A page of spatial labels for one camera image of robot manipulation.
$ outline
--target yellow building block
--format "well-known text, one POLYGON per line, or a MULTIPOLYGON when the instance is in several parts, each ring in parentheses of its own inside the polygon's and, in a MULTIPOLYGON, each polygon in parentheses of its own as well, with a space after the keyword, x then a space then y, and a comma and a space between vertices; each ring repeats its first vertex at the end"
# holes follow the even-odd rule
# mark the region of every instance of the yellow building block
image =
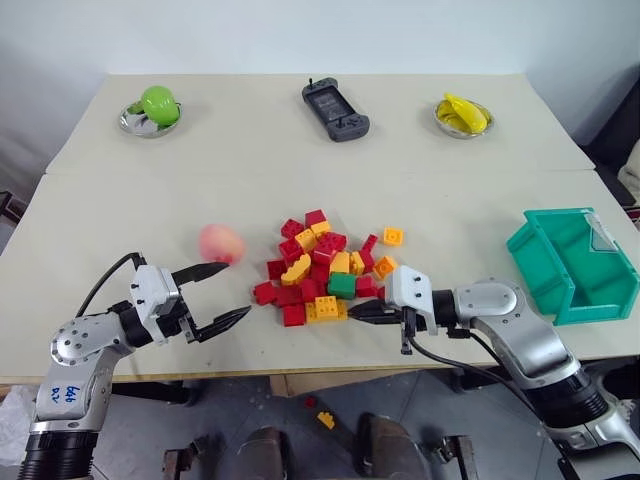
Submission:
POLYGON ((364 262, 360 252, 351 252, 350 270, 354 275, 362 275, 364 273, 364 262))
POLYGON ((305 252, 310 252, 316 246, 316 236, 310 228, 303 230, 296 235, 296 241, 300 244, 305 252))
POLYGON ((385 245, 391 245, 392 247, 399 247, 402 245, 403 237, 404 231, 399 228, 385 227, 382 243, 385 245))
POLYGON ((331 231, 331 224, 327 221, 324 221, 320 223, 314 223, 309 228, 316 236, 316 239, 319 239, 322 235, 331 231))
POLYGON ((378 280, 384 280, 384 277, 393 272, 397 266, 398 264, 393 258, 385 255, 373 266, 373 274, 378 280))
POLYGON ((329 412, 318 412, 317 418, 329 430, 333 430, 336 426, 336 421, 333 419, 333 415, 329 412))
POLYGON ((349 318, 349 312, 347 308, 346 300, 336 300, 338 304, 338 320, 347 320, 349 318))
POLYGON ((285 286, 297 285, 309 274, 309 270, 311 270, 311 256, 305 253, 280 275, 280 281, 285 286))
POLYGON ((316 303, 308 302, 304 304, 304 314, 307 317, 307 323, 316 323, 318 316, 316 315, 316 303))
POLYGON ((338 252, 329 265, 329 273, 349 273, 349 252, 338 252))
POLYGON ((336 297, 316 297, 316 317, 318 322, 338 319, 336 297))

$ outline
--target silver bowl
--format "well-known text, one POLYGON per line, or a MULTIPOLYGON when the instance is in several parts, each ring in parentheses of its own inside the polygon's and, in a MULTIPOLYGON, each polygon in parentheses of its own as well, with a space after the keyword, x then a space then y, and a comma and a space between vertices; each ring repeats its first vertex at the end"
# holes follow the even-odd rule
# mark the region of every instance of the silver bowl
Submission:
MULTIPOLYGON (((458 130, 457 128, 453 128, 451 125, 449 125, 448 123, 444 123, 443 121, 441 121, 438 118, 438 107, 440 107, 440 105, 442 105, 444 102, 446 102, 446 100, 442 100, 440 103, 438 103, 435 106, 435 108, 433 109, 433 118, 436 121, 436 125, 438 125, 438 127, 440 127, 440 130, 442 130, 444 133, 446 133, 450 137, 460 138, 462 140, 468 140, 470 138, 475 138, 475 137, 479 137, 480 135, 486 134, 493 127, 493 123, 494 123, 493 122, 493 115, 491 115, 491 113, 489 113, 489 118, 487 120, 487 128, 485 128, 484 131, 482 131, 480 133, 466 133, 466 132, 462 132, 462 131, 458 130)), ((476 103, 476 102, 471 102, 471 103, 473 103, 476 107, 488 112, 486 107, 483 107, 479 103, 476 103)))
POLYGON ((166 135, 178 125, 182 118, 182 105, 179 103, 176 103, 176 105, 178 105, 178 111, 180 112, 178 120, 176 120, 176 123, 167 126, 158 125, 149 120, 149 117, 147 117, 144 112, 129 113, 129 108, 133 105, 135 105, 135 103, 127 105, 124 110, 120 112, 120 128, 137 137, 157 138, 166 135))

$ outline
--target teal plastic bin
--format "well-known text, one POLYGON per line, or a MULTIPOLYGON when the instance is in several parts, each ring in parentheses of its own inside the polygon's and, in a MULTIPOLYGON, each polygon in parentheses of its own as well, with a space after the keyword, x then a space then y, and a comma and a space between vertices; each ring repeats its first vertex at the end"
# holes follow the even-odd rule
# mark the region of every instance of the teal plastic bin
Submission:
POLYGON ((592 208, 528 210, 507 241, 540 313, 555 325, 627 318, 640 276, 592 208))

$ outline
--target black cable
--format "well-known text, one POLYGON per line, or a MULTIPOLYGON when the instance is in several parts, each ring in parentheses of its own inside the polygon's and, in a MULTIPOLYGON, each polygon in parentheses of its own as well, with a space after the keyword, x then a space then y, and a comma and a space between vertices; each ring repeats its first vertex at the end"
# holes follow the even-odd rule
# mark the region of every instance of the black cable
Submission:
POLYGON ((409 343, 418 352, 420 352, 425 357, 430 358, 431 360, 435 360, 436 362, 444 363, 445 365, 451 365, 452 367, 461 368, 461 369, 463 369, 463 370, 465 370, 467 372, 475 373, 476 375, 480 375, 481 377, 487 378, 487 379, 489 379, 489 380, 491 380, 493 382, 501 383, 502 385, 507 387, 507 389, 509 389, 509 391, 511 393, 513 393, 518 398, 518 400, 520 400, 529 410, 531 410, 531 412, 536 417, 540 418, 538 416, 538 412, 535 411, 535 409, 531 406, 531 404, 524 397, 524 395, 522 395, 514 386, 509 384, 509 382, 507 382, 500 375, 496 375, 493 372, 482 370, 481 368, 474 367, 473 365, 469 365, 467 363, 462 363, 462 362, 458 362, 456 360, 451 360, 449 358, 440 357, 440 356, 436 355, 435 353, 431 353, 429 350, 427 350, 424 347, 422 347, 421 345, 419 345, 418 342, 416 342, 415 338, 410 338, 409 339, 409 343))
POLYGON ((116 270, 118 270, 122 265, 127 263, 128 260, 131 260, 133 262, 133 265, 136 269, 138 268, 138 266, 144 265, 147 263, 144 257, 139 253, 137 252, 127 253, 124 257, 122 257, 120 260, 114 263, 111 266, 111 268, 109 268, 109 270, 107 270, 104 273, 104 275, 100 277, 100 279, 98 279, 96 284, 93 286, 93 288, 87 295, 87 298, 85 298, 84 302, 82 302, 82 305, 80 305, 80 308, 78 309, 78 313, 76 313, 76 317, 81 317, 82 315, 84 315, 84 312, 89 306, 89 304, 91 303, 91 300, 93 300, 93 297, 96 296, 96 293, 98 293, 98 290, 102 288, 102 285, 104 285, 104 282, 106 282, 109 279, 109 277, 111 277, 111 275, 113 275, 116 272, 116 270))
POLYGON ((489 345, 487 345, 487 342, 482 340, 478 335, 476 335, 473 332, 469 332, 469 337, 473 338, 476 342, 478 342, 480 346, 484 348, 489 355, 491 355, 491 358, 493 358, 498 365, 504 368, 504 364, 502 363, 502 360, 500 359, 500 357, 498 357, 498 355, 496 355, 496 352, 494 352, 493 349, 489 345))

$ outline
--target green building block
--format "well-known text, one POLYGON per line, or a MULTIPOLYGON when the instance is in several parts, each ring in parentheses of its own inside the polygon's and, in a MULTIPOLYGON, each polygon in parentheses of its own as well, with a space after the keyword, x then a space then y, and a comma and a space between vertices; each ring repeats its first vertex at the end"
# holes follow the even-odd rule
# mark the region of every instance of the green building block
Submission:
POLYGON ((350 273, 332 273, 327 292, 329 295, 351 300, 356 296, 356 276, 350 273))

